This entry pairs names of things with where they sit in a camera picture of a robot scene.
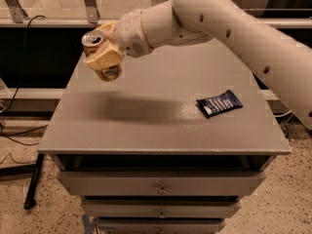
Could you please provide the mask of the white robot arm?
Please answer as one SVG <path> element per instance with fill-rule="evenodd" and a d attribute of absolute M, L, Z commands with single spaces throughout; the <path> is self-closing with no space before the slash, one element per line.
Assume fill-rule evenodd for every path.
<path fill-rule="evenodd" d="M 120 75 L 124 56 L 165 45 L 224 44 L 309 130 L 312 49 L 247 14 L 232 0 L 168 0 L 86 33 L 85 64 L 103 81 Z"/>

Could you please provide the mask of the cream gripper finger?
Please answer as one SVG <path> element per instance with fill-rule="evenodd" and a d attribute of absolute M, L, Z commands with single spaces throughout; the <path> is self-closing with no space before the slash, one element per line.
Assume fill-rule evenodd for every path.
<path fill-rule="evenodd" d="M 120 64 L 123 57 L 124 52 L 118 45 L 108 43 L 103 44 L 95 53 L 88 55 L 85 64 L 93 70 L 101 70 Z"/>
<path fill-rule="evenodd" d="M 117 22 L 115 20 L 108 21 L 97 27 L 106 37 L 112 37 L 116 28 Z"/>

